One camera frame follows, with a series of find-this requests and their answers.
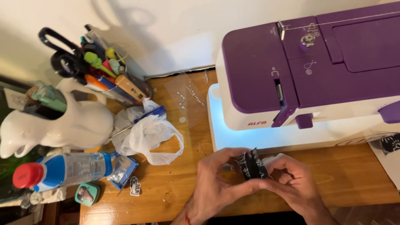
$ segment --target white plastic bag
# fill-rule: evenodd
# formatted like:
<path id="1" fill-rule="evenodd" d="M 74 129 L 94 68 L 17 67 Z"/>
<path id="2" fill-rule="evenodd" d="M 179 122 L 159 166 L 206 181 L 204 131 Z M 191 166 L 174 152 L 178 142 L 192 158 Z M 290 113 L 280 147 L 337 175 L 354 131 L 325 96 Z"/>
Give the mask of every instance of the white plastic bag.
<path id="1" fill-rule="evenodd" d="M 111 135 L 133 124 L 135 119 L 160 107 L 149 98 L 143 101 L 143 107 L 131 107 L 120 111 L 115 116 L 114 131 Z M 151 153 L 150 150 L 160 146 L 162 141 L 176 136 L 180 149 L 176 153 Z M 142 153 L 152 165 L 168 165 L 183 152 L 183 135 L 167 121 L 167 115 L 150 115 L 143 118 L 132 129 L 112 138 L 116 151 L 124 156 Z"/>

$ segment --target purple sewing machine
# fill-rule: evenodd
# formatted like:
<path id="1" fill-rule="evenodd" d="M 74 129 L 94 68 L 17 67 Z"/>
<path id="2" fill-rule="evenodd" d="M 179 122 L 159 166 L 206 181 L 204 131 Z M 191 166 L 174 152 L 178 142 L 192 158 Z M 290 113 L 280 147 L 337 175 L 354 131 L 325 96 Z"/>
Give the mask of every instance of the purple sewing machine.
<path id="1" fill-rule="evenodd" d="M 231 31 L 216 69 L 207 97 L 215 151 L 290 151 L 394 135 L 400 2 Z"/>

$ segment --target red bottle cap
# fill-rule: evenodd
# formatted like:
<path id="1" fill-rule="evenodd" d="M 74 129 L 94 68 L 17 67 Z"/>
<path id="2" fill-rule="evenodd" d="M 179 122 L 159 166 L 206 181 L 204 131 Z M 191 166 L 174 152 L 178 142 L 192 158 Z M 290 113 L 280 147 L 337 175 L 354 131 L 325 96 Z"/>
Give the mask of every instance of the red bottle cap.
<path id="1" fill-rule="evenodd" d="M 25 163 L 14 171 L 12 183 L 17 188 L 27 188 L 38 184 L 43 178 L 43 166 L 40 163 Z"/>

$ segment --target plastic bottle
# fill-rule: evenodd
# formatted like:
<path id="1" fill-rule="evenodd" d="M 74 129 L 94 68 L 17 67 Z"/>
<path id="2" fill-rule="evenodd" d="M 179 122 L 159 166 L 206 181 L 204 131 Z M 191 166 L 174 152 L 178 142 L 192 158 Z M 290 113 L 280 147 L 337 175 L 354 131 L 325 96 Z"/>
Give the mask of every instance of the plastic bottle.
<path id="1" fill-rule="evenodd" d="M 34 186 L 35 191 L 42 192 L 98 180 L 111 173 L 108 153 L 63 153 L 20 165 L 12 182 L 17 188 Z"/>

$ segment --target white wall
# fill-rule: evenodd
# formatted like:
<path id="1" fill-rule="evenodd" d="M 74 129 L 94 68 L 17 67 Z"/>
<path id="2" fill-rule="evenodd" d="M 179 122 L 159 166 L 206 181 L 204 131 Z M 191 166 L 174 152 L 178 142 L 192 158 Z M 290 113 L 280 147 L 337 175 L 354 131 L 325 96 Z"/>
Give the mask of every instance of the white wall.
<path id="1" fill-rule="evenodd" d="M 128 44 L 140 75 L 215 64 L 224 35 L 238 28 L 377 4 L 379 0 L 20 0 L 0 8 L 0 73 L 56 83 L 38 39 L 48 26 L 79 43 L 89 23 L 110 43 Z"/>

